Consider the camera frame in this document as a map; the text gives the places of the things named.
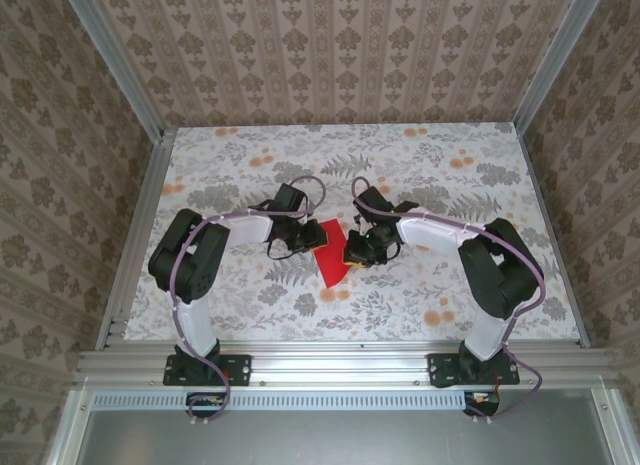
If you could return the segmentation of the aluminium rail beam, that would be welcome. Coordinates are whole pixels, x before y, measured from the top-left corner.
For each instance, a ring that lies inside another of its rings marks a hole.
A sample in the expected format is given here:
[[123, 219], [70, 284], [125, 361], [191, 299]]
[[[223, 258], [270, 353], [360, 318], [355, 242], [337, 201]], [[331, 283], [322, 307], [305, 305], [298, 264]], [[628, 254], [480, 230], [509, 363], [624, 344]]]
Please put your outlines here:
[[[227, 341], [226, 354], [251, 356], [250, 386], [273, 390], [382, 390], [429, 388], [427, 357], [453, 353], [447, 341]], [[528, 389], [535, 368], [543, 389], [611, 388], [615, 374], [606, 352], [573, 341], [515, 341], [519, 388]], [[120, 341], [80, 355], [72, 382], [92, 389], [157, 390], [162, 386], [170, 341]]]

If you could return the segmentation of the aluminium side rail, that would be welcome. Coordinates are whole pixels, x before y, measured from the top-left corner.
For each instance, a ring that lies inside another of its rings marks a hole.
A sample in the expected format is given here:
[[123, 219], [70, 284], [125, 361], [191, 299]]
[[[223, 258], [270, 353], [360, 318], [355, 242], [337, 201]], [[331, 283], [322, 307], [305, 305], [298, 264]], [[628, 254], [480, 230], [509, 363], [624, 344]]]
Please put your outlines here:
[[110, 339], [124, 337], [125, 330], [113, 332], [112, 328], [130, 316], [177, 131], [177, 128], [165, 130], [161, 141], [153, 146], [97, 337], [96, 351], [104, 350]]
[[521, 148], [521, 152], [522, 155], [524, 157], [524, 160], [526, 162], [527, 165], [527, 170], [529, 172], [529, 176], [532, 182], [532, 186], [535, 190], [535, 194], [537, 197], [537, 201], [538, 201], [538, 205], [539, 208], [541, 210], [541, 214], [543, 216], [544, 222], [545, 222], [545, 227], [547, 229], [547, 232], [549, 234], [549, 238], [550, 238], [550, 243], [551, 243], [551, 247], [554, 251], [555, 254], [555, 258], [556, 258], [556, 262], [560, 271], [560, 275], [562, 276], [562, 282], [563, 282], [563, 286], [568, 298], [568, 301], [571, 305], [571, 310], [572, 310], [572, 314], [576, 323], [576, 327], [579, 333], [579, 345], [582, 348], [591, 348], [592, 344], [591, 341], [589, 339], [587, 330], [586, 330], [586, 326], [582, 317], [582, 313], [580, 310], [580, 307], [578, 305], [578, 302], [576, 300], [576, 296], [572, 287], [572, 283], [571, 280], [569, 278], [568, 275], [568, 271], [567, 268], [565, 266], [562, 254], [561, 254], [561, 250], [558, 244], [558, 241], [556, 239], [555, 233], [554, 233], [554, 229], [552, 226], [552, 222], [544, 201], [544, 197], [538, 182], [538, 179], [536, 177], [536, 173], [534, 170], [534, 166], [532, 164], [528, 149], [526, 147], [526, 143], [525, 140], [523, 138], [523, 135], [520, 132], [516, 132], [516, 136], [518, 138], [519, 144], [520, 144], [520, 148]]

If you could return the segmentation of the grey metal sheet panel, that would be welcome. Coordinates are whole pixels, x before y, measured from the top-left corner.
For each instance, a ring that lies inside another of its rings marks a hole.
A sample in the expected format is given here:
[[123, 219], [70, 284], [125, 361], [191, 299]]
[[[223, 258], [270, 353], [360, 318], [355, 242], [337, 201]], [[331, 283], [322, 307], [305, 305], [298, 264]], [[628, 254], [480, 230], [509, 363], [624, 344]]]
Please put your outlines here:
[[545, 402], [492, 424], [459, 412], [98, 412], [79, 465], [612, 465], [594, 413]]

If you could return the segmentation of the floral tablecloth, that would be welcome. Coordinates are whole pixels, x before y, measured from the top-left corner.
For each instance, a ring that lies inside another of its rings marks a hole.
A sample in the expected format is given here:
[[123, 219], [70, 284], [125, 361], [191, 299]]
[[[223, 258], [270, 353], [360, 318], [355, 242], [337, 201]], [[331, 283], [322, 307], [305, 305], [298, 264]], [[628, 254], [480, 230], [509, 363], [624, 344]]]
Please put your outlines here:
[[[579, 333], [514, 126], [504, 123], [181, 128], [154, 217], [156, 246], [183, 208], [210, 216], [272, 198], [293, 183], [319, 221], [355, 228], [355, 178], [393, 203], [416, 202], [464, 222], [511, 221], [545, 275], [547, 296], [516, 339]], [[453, 340], [476, 305], [457, 255], [417, 246], [353, 269], [327, 289], [311, 253], [282, 244], [228, 250], [208, 296], [223, 340]]]

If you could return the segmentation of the small black controller board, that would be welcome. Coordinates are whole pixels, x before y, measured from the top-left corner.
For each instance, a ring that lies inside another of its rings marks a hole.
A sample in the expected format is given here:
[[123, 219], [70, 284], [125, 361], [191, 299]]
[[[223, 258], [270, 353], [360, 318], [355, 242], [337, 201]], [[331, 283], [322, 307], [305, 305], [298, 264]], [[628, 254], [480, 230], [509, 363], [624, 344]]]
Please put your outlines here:
[[500, 399], [497, 392], [465, 392], [464, 413], [471, 417], [491, 417], [497, 413]]
[[186, 396], [186, 412], [199, 419], [210, 419], [222, 409], [225, 392], [195, 392]]

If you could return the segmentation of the aluminium lower frame bar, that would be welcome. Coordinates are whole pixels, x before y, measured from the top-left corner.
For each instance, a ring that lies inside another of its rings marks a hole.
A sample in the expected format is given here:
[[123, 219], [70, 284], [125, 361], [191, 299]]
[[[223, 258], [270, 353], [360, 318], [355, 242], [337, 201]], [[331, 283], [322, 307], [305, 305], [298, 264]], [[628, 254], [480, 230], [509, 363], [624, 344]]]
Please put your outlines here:
[[640, 442], [619, 389], [591, 390], [598, 419], [614, 465], [640, 465]]
[[94, 395], [87, 390], [69, 392], [46, 465], [77, 464]]

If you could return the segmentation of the red paper sheet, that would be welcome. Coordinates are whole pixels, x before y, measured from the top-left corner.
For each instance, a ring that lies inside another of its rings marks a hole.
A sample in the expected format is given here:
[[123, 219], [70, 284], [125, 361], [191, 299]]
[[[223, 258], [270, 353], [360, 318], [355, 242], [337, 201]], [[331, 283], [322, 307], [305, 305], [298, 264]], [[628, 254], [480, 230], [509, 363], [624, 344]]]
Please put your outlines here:
[[340, 283], [351, 266], [344, 261], [347, 237], [338, 219], [320, 223], [326, 232], [327, 243], [313, 250], [315, 260], [327, 289]]

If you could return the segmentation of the aluminium frame post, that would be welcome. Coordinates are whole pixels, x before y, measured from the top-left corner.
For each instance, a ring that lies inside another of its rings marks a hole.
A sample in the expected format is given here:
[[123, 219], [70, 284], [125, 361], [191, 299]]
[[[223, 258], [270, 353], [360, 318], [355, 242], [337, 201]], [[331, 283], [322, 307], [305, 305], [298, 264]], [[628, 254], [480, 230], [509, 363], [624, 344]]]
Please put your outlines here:
[[165, 126], [146, 93], [143, 81], [110, 25], [97, 0], [68, 0], [89, 34], [94, 46], [115, 78], [139, 123], [154, 145], [162, 141]]
[[523, 137], [601, 0], [573, 0], [513, 119]]

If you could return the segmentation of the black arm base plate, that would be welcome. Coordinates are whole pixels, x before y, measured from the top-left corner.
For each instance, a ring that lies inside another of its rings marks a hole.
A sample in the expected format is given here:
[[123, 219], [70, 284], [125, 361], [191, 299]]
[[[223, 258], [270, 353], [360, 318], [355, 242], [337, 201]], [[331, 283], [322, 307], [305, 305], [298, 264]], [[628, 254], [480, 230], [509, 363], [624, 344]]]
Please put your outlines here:
[[488, 361], [458, 353], [434, 353], [427, 356], [429, 381], [436, 388], [451, 386], [518, 385], [518, 367], [500, 352]]
[[[250, 355], [219, 355], [214, 362], [231, 386], [248, 386], [251, 377]], [[165, 386], [223, 386], [219, 375], [190, 355], [169, 355], [162, 380]]]

